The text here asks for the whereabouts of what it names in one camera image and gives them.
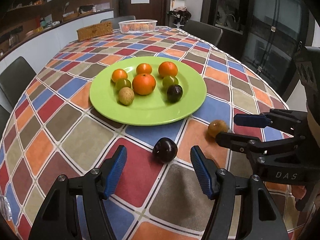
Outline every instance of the door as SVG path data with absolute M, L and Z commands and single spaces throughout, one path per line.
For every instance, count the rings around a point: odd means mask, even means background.
M 296 71 L 292 56 L 305 44 L 308 18 L 308 9 L 302 0 L 255 0 L 241 61 L 280 96 Z
M 308 31 L 308 9 L 302 0 L 277 0 L 276 17 L 270 46 L 261 62 L 260 76 L 279 95 L 283 95 L 296 72 L 292 60 L 298 47 L 305 45 Z
M 150 3 L 131 4 L 131 0 L 119 0 L 119 15 L 134 15 L 137 20 L 157 20 L 157 25 L 165 25 L 167 0 L 150 0 Z

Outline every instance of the sliding door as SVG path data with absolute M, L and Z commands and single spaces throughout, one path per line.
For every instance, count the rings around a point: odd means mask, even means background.
M 296 71 L 292 62 L 308 31 L 302 0 L 255 0 L 242 62 L 282 96 Z

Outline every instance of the checkered tablecloth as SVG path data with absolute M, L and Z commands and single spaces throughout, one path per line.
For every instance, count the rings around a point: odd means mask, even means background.
M 101 116 L 89 101 L 95 76 L 109 65 L 131 57 L 155 56 L 179 60 L 198 71 L 207 85 L 207 97 L 193 115 L 171 124 L 137 127 Z M 103 36 L 72 42 L 58 53 L 31 82 L 12 112 L 0 151 L 0 189 L 10 201 L 12 227 L 22 239 L 30 228 L 52 183 L 60 174 L 85 174 L 125 145 L 128 160 L 116 193 L 105 201 L 118 240 L 200 239 L 213 202 L 202 194 L 190 163 L 190 148 L 199 145 L 219 167 L 236 176 L 252 174 L 241 153 L 219 147 L 206 135 L 215 119 L 226 121 L 235 133 L 261 140 L 287 138 L 272 128 L 233 124 L 237 113 L 286 108 L 278 95 L 258 76 L 223 51 L 187 33 L 157 28 L 153 33 Z M 169 137 L 178 155 L 167 165 L 151 158 L 153 145 Z M 299 233 L 309 213 L 298 212 L 290 186 L 266 184 L 291 237 Z M 230 238 L 238 224 L 236 198 Z M 77 198 L 84 239 L 82 197 Z

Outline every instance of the chair backrest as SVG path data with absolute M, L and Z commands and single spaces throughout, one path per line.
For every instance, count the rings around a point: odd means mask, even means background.
M 0 105 L 0 138 L 4 131 L 4 128 L 9 120 L 10 113 Z
M 184 25 L 183 30 L 214 46 L 217 46 L 223 34 L 221 28 L 193 20 L 188 20 Z
M 112 22 L 112 28 L 114 30 L 116 30 L 116 29 L 120 29 L 119 22 L 133 21 L 135 19 L 136 19 L 136 17 L 134 15 L 129 15 L 129 16 L 121 16 L 121 17 L 117 17 L 117 18 L 104 19 L 100 23 Z
M 0 74 L 0 87 L 12 107 L 35 76 L 36 72 L 23 57 L 18 57 Z

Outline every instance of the green grape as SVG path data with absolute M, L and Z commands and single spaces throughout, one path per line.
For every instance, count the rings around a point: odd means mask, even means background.
M 116 82 L 116 90 L 119 91 L 121 88 L 131 88 L 131 82 L 128 79 L 120 78 Z
M 162 80 L 162 85 L 167 90 L 171 85 L 179 85 L 179 81 L 176 77 L 166 76 Z

